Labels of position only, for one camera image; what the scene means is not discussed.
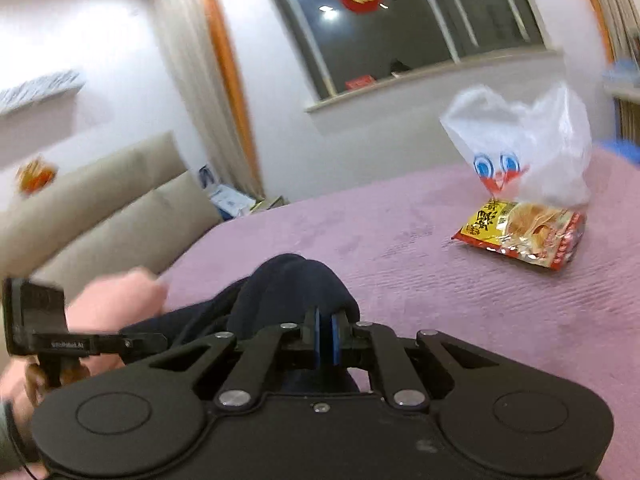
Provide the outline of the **person's left hand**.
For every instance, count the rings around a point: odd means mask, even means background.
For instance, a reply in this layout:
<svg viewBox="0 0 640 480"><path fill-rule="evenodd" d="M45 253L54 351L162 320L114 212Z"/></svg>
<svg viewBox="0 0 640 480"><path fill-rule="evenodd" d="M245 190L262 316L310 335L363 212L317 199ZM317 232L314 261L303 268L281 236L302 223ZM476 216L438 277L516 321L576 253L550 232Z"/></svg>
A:
<svg viewBox="0 0 640 480"><path fill-rule="evenodd" d="M69 304L64 300L67 326L73 333L117 333L159 315L167 296L166 283L143 268L102 276ZM11 356L9 368L1 377L1 400L9 410L2 415L3 430L13 425L20 438L30 442L35 408L53 389L34 356Z"/></svg>

